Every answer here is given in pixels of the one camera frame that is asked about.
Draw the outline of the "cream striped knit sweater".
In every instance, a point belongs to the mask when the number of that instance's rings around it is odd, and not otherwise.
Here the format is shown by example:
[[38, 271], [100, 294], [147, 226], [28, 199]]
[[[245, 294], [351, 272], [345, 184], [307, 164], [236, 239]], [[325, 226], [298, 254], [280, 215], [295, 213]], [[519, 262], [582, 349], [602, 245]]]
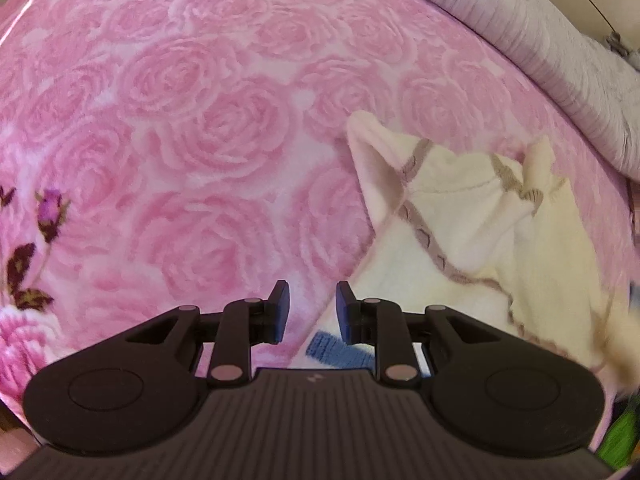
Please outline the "cream striped knit sweater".
[[547, 138], [517, 161], [457, 154], [368, 112], [346, 132], [374, 229], [349, 278], [358, 296], [409, 312], [443, 304], [582, 364], [609, 389], [638, 387], [638, 315], [603, 285]]

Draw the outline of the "pink rose bed blanket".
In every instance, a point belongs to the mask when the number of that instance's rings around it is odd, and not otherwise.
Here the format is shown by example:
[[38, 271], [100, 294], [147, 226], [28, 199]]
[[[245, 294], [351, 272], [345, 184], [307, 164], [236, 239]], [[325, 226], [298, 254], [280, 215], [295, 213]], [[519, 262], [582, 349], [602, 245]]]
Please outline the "pink rose bed blanket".
[[346, 366], [321, 315], [374, 239], [345, 126], [456, 152], [548, 136], [607, 289], [639, 274], [626, 180], [526, 73], [428, 0], [10, 0], [1, 10], [1, 397], [176, 304], [279, 278], [258, 365]]

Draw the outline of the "green knit garment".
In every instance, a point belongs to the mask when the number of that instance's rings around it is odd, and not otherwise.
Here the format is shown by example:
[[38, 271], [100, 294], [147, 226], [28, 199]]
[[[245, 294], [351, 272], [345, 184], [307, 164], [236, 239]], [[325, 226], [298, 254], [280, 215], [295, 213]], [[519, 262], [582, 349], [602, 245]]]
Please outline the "green knit garment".
[[629, 398], [626, 406], [615, 402], [612, 422], [597, 449], [597, 456], [614, 470], [639, 463], [639, 397]]

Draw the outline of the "lavender striped quilt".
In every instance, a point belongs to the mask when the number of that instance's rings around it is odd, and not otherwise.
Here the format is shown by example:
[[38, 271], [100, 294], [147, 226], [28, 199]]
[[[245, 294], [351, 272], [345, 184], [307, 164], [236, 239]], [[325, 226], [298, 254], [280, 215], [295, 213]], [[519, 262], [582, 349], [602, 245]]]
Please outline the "lavender striped quilt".
[[544, 90], [624, 176], [639, 177], [639, 74], [549, 0], [428, 0]]

